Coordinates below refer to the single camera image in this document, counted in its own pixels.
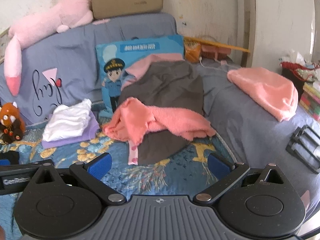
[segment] gray ribbed plate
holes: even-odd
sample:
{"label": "gray ribbed plate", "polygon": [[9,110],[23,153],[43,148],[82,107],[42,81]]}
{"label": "gray ribbed plate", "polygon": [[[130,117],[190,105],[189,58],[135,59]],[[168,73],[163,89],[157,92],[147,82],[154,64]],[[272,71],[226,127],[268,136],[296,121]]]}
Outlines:
{"label": "gray ribbed plate", "polygon": [[[101,220],[69,240],[245,240],[221,223],[212,208],[187,196],[133,196],[109,207]],[[23,236],[21,240],[35,240]]]}

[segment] stack of books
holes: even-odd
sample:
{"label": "stack of books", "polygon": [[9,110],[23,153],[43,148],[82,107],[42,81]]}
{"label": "stack of books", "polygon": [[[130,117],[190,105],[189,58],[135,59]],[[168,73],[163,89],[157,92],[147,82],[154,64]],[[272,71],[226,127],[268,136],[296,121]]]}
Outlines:
{"label": "stack of books", "polygon": [[320,91],[312,86],[312,83],[305,83],[303,86],[303,94],[299,104],[309,113],[315,120],[320,122]]}

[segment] purple folded cloth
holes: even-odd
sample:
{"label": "purple folded cloth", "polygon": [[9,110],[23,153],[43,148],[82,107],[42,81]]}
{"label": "purple folded cloth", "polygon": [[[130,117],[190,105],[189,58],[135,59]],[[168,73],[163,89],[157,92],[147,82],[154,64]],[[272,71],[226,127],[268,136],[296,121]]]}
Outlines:
{"label": "purple folded cloth", "polygon": [[99,129],[99,124],[92,111],[90,112],[89,116],[90,116],[90,120],[89,120],[88,126],[84,129],[81,136],[67,138],[63,140],[51,141],[51,142],[46,142],[42,140],[41,142],[42,147],[44,149],[47,149],[47,148],[53,148],[53,147],[63,146],[71,143],[83,142],[83,141],[94,139],[96,137],[96,131]]}

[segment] blue floral bedspread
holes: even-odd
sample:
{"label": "blue floral bedspread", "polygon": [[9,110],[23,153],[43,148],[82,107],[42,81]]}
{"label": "blue floral bedspread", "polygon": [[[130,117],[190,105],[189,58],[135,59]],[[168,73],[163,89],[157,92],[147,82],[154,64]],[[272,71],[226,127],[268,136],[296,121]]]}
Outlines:
{"label": "blue floral bedspread", "polygon": [[[100,124],[107,119],[100,119]],[[105,136],[101,130],[97,137],[57,148],[43,149],[43,128],[28,130],[22,141],[1,145],[1,151],[20,153],[20,163],[52,159],[56,168],[67,168],[77,161],[85,163],[104,152],[112,156],[112,168],[102,181],[130,199],[132,194],[189,195],[193,196],[217,181],[209,171],[207,156],[218,152],[230,162],[229,153],[217,137],[196,139],[171,158],[148,166],[128,165],[127,143],[117,142]],[[0,196],[0,226],[6,232],[6,240],[17,240],[21,233],[12,211],[19,194]]]}

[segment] plush toy tail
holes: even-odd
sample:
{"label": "plush toy tail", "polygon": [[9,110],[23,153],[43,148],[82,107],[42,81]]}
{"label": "plush toy tail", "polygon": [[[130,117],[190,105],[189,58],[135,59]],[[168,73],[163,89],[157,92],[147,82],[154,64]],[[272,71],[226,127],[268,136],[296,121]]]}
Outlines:
{"label": "plush toy tail", "polygon": [[4,54],[4,77],[13,96],[18,95],[21,83],[22,56],[17,36],[9,41]]}

